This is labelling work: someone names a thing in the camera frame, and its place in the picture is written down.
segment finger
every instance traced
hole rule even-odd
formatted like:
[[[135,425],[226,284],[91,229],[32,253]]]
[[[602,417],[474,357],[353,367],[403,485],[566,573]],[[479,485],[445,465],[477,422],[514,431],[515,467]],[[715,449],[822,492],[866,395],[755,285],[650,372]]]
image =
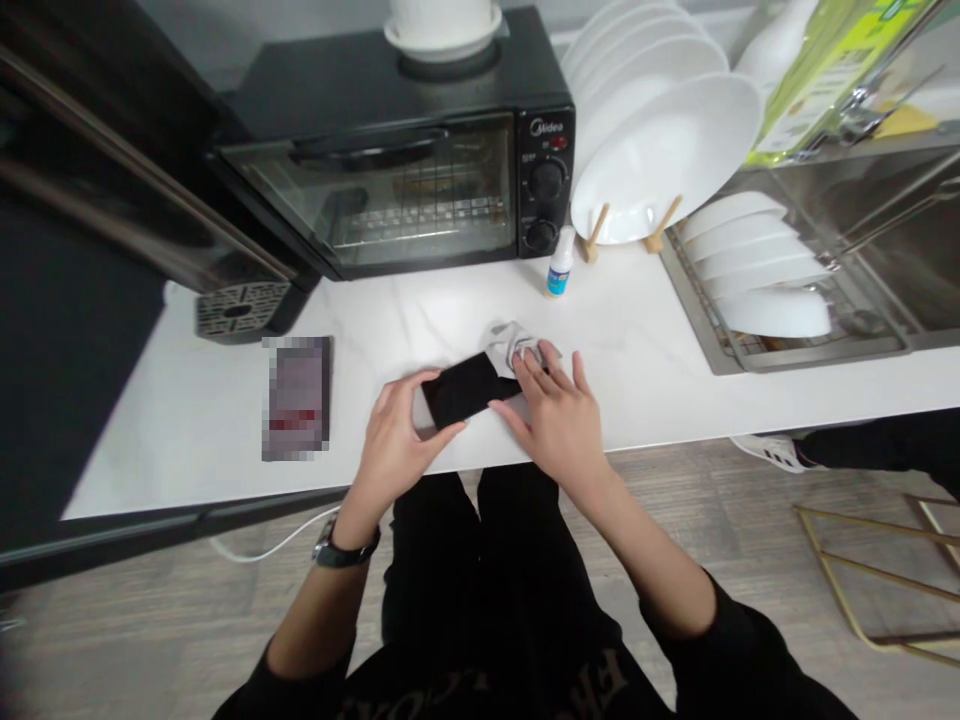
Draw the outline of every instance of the finger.
[[[527,425],[516,410],[503,402],[503,400],[491,400],[488,405],[491,410],[503,418],[503,421],[513,432],[513,436],[517,438],[517,442],[520,443],[520,447],[529,455],[529,448],[533,442],[533,434],[530,431],[530,426]]]
[[[573,382],[576,383],[580,392],[593,397],[590,385],[587,383],[587,373],[583,368],[583,355],[580,354],[579,350],[573,354]]]
[[[520,389],[523,390],[527,400],[532,402],[543,397],[543,388],[537,384],[530,371],[527,370],[520,353],[513,356],[513,372],[517,376],[517,382],[520,383]]]
[[[413,375],[408,375],[402,380],[398,380],[397,383],[404,389],[409,388],[410,390],[413,390],[414,388],[420,387],[428,380],[436,380],[439,375],[439,370],[436,368],[430,368],[429,370],[421,370],[420,372],[415,372]]]
[[[413,407],[413,391],[429,380],[436,380],[440,376],[440,371],[432,368],[430,370],[421,370],[413,375],[408,375],[396,381],[396,389],[393,392],[397,402],[402,403],[404,407]]]
[[[550,369],[550,378],[563,390],[573,390],[573,383],[563,371],[563,365],[560,364],[560,351],[549,340],[540,341],[540,352],[543,353],[547,361],[547,367]]]
[[[528,348],[523,351],[523,364],[527,366],[531,377],[533,377],[544,393],[551,395],[560,392],[560,386],[551,380],[550,376],[540,367],[540,363],[537,361],[537,356],[533,354],[533,350]]]
[[[393,394],[393,389],[396,387],[396,382],[387,383],[380,390],[380,395],[377,397],[377,401],[373,404],[373,413],[376,414],[383,410],[387,403],[390,402],[390,396]]]
[[[440,454],[440,451],[449,445],[450,441],[463,432],[466,427],[467,424],[463,421],[454,423],[453,425],[447,425],[443,430],[423,443],[427,448],[427,452],[433,457],[436,457]]]

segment midea logo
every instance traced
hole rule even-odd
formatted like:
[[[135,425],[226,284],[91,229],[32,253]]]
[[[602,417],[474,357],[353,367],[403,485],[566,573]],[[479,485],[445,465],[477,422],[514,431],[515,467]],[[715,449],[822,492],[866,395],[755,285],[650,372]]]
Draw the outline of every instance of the midea logo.
[[[562,132],[563,123],[544,122],[543,118],[534,118],[530,123],[530,134],[534,137],[540,137],[545,132]]]

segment person's left hand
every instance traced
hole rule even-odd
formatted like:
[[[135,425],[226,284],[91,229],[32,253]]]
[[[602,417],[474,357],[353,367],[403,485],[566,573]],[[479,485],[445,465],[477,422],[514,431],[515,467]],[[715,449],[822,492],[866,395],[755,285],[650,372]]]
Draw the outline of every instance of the person's left hand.
[[[347,532],[346,528],[341,530],[341,525],[348,511],[363,516],[360,525],[369,525],[371,520],[373,525],[378,523],[390,504],[417,483],[440,451],[467,426],[465,422],[449,425],[429,440],[417,436],[413,427],[413,393],[439,374],[439,370],[423,370],[383,386],[367,424],[357,479],[337,519],[337,535]],[[344,547],[338,539],[334,542]],[[346,538],[344,542],[355,544]]]

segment black cloth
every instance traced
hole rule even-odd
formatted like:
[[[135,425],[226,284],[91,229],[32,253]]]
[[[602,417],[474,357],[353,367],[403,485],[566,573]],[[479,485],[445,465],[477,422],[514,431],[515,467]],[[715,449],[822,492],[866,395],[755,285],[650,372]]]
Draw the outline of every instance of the black cloth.
[[[558,496],[534,465],[484,470],[481,522],[457,475],[423,478],[394,507],[384,647],[346,679],[349,653],[298,682],[261,657],[216,719],[673,717],[597,604]],[[681,718],[854,717],[719,587],[703,637],[651,628]]]
[[[960,408],[816,430],[796,447],[828,468],[919,470],[960,501]]]

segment oven door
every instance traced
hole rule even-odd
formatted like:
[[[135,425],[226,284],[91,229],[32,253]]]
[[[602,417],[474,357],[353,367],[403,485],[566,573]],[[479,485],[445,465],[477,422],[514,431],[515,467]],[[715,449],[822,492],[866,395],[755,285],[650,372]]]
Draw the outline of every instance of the oven door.
[[[221,153],[346,279],[517,254],[512,113]]]

